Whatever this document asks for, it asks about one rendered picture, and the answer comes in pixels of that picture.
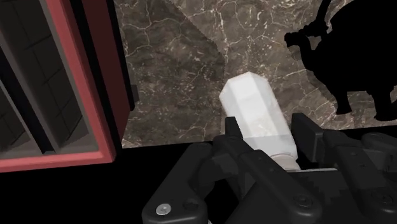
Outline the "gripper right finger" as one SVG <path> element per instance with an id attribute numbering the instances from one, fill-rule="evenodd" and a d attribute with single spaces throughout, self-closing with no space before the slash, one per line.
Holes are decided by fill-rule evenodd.
<path id="1" fill-rule="evenodd" d="M 386 176 L 397 175 L 397 137 L 369 132 L 357 140 L 303 113 L 292 115 L 291 133 L 310 162 L 341 172 L 361 214 L 374 224 L 397 224 L 397 181 Z"/>

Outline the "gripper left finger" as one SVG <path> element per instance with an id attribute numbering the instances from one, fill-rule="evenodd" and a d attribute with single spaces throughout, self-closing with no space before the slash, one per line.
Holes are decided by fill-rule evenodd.
<path id="1" fill-rule="evenodd" d="M 213 143 L 187 147 L 142 211 L 143 224 L 209 224 L 204 199 L 214 182 L 249 174 L 254 183 L 225 224 L 320 224 L 323 208 L 265 152 L 242 138 L 234 117 Z"/>

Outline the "white hexagonal bottle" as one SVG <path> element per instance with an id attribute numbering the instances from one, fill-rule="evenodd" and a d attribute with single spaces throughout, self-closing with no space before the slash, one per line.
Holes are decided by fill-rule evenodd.
<path id="1" fill-rule="evenodd" d="M 266 78 L 252 72 L 230 78 L 219 99 L 252 149 L 264 151 L 287 171 L 300 169 L 295 141 Z"/>

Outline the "black teapot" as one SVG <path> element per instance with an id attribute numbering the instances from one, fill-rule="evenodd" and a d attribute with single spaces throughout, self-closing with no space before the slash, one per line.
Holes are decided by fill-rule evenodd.
<path id="1" fill-rule="evenodd" d="M 397 0 L 352 0 L 341 7 L 328 30 L 325 15 L 331 0 L 322 0 L 316 19 L 284 36 L 298 46 L 303 65 L 337 102 L 336 113 L 352 111 L 348 92 L 372 96 L 375 119 L 397 119 Z"/>

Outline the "red framed open box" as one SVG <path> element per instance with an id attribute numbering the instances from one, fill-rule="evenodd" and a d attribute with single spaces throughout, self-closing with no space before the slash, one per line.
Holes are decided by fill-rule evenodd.
<path id="1" fill-rule="evenodd" d="M 0 0 L 0 173 L 112 162 L 134 106 L 113 0 Z"/>

